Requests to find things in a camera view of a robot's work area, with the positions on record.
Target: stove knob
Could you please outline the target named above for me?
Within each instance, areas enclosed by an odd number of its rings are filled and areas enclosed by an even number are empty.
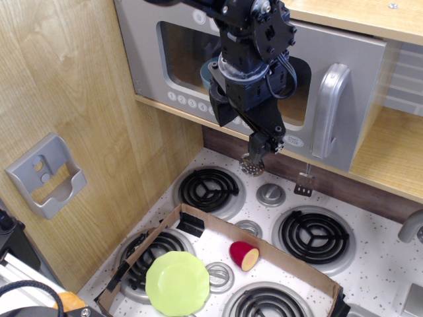
[[[279,185],[265,184],[258,189],[256,197],[262,205],[277,207],[285,201],[286,194]]]

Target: red apple slice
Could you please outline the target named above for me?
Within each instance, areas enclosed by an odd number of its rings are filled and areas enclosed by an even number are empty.
[[[237,241],[232,243],[229,253],[232,260],[243,270],[249,271],[257,262],[259,251],[258,248],[242,242]]]

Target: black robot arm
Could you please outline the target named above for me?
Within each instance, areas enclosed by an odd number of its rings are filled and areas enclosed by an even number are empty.
[[[210,102],[220,126],[240,116],[252,129],[249,154],[241,166],[247,174],[261,174],[262,157],[284,146],[286,129],[278,99],[291,96],[297,85],[289,64],[288,47],[295,44],[296,32],[289,23],[289,10],[279,0],[146,1],[157,5],[183,2],[214,18],[222,53],[208,66],[213,77]]]

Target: gray plastic bracket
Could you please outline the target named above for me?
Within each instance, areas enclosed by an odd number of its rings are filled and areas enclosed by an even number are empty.
[[[69,177],[48,194],[41,203],[34,201],[31,193],[56,175],[64,164],[69,171]],[[65,141],[55,133],[47,135],[7,167],[6,173],[29,208],[37,215],[47,219],[56,215],[87,185],[84,173],[75,164]]]

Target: toy spatula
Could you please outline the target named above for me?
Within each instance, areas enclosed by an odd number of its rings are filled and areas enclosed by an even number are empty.
[[[297,183],[295,184],[295,188],[293,192],[297,195],[307,196],[310,197],[311,193],[313,193],[313,185],[315,183],[314,176],[310,175],[311,165],[307,163],[307,171],[306,173],[300,172],[298,174]]]

